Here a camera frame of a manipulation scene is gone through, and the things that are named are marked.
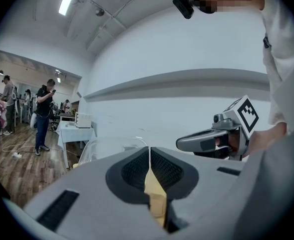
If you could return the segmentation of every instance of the ceiling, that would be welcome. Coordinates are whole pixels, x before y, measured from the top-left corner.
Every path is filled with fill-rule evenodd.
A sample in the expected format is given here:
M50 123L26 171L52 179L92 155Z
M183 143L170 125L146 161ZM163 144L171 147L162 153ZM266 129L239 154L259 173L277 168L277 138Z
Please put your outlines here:
M119 34L143 18L172 7L172 0L72 0L66 16L58 13L62 0L31 0L30 16L55 25L74 42L97 55ZM105 14L96 16L103 8Z
M66 73L65 71L60 70L56 67L52 67L44 63L8 52L0 51L0 62L8 62L18 66L22 66L26 69L34 70L43 75L46 75L48 76L48 78L56 79L57 77L59 77L61 79L61 83L65 85L70 85L74 87L79 82L79 78L72 76L69 73Z

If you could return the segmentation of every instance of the jeans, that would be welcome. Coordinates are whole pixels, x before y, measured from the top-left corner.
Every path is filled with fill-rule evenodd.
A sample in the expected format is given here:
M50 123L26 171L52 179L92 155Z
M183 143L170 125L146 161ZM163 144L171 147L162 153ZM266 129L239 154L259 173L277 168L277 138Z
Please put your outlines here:
M22 121L24 123L28 122L28 105L23 105Z
M45 138L49 125L49 117L41 117L37 115L37 134L35 148L45 145Z
M6 119L7 119L7 127L6 130L7 132L11 132L12 131L12 119L13 119L13 110L15 108L15 104L9 105L7 106L7 112L6 112Z

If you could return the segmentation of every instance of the black t-shirt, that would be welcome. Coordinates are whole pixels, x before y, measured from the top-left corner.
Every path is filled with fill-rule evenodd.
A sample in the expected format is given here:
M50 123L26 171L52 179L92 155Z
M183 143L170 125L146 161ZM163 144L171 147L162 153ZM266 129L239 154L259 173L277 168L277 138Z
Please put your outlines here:
M47 87L45 85L39 89L37 92L37 97L44 97L46 96L49 91L47 91ZM46 117L49 115L50 112L50 103L52 102L52 97L47 98L42 103L38 103L36 113L42 117Z

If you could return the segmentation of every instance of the person in gray shirt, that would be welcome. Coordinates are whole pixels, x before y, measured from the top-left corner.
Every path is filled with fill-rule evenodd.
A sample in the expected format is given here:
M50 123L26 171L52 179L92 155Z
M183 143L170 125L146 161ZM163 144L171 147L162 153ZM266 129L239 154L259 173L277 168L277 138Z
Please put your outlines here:
M7 126L6 130L3 132L4 135L10 135L12 133L12 118L13 118L13 110L14 110L14 101L12 99L12 89L13 85L10 82L10 77L8 75L3 77L3 83L5 84L5 88L3 89L3 94L0 97L1 101L7 102L7 112L6 112L6 119L7 119Z

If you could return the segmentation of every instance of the person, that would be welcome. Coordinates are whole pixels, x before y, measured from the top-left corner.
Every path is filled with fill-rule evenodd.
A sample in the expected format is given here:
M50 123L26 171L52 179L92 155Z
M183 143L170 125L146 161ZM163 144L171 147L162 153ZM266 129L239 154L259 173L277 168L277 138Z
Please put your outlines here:
M50 118L50 104L52 102L52 96L54 92L50 92L54 89L55 81L49 79L47 85L43 85L37 92L37 134L35 143L35 155L40 155L40 149L49 151L49 148L45 145L45 138L49 125Z
M223 11L224 7L249 6L261 12L266 35L263 39L264 65L270 80L271 109L269 124L273 128L256 131L244 157L256 150L267 149L272 143L288 133L286 120L273 99L277 87L294 70L294 16L281 0L191 0L191 3L205 13ZM239 135L229 136L229 146L236 151Z
M25 91L25 93L27 93L27 95L25 94L25 100L23 103L23 118L22 118L22 122L24 124L28 124L28 107L29 107L29 101L30 101L30 97L31 97L31 92L29 89L27 89Z
M62 105L62 112L63 113L67 113L69 111L70 106L68 103L69 103L69 100L66 99L66 101Z
M14 100L12 98L12 89L13 85L10 82L10 76L6 75L3 77L3 83L5 84L5 88L3 89L2 96L0 97L1 101L7 102L7 112L6 112L6 119L7 119L7 126L6 131L3 132L4 135L12 134L12 119L13 119L13 111L14 111Z

